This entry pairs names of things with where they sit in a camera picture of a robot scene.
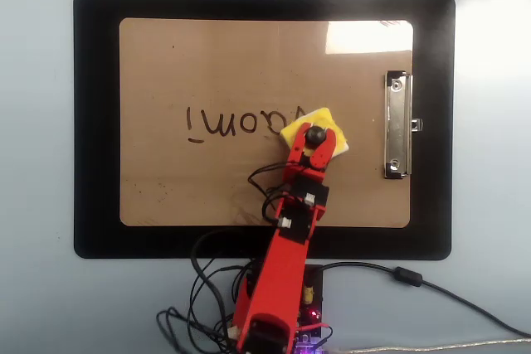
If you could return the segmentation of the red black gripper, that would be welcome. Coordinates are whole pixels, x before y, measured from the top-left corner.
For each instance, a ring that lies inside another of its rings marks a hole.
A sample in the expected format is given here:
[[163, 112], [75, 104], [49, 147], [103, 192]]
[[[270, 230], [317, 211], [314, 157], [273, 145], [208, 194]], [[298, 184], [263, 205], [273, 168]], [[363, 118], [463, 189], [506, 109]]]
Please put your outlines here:
[[283, 194], [302, 201], [305, 205], [325, 209], [329, 198], [329, 187], [324, 185], [325, 168], [334, 155], [337, 139], [335, 132], [327, 129], [324, 141], [310, 157], [311, 166], [308, 163], [300, 163], [306, 143], [305, 135], [310, 128], [310, 123], [303, 123], [296, 132], [283, 172]]

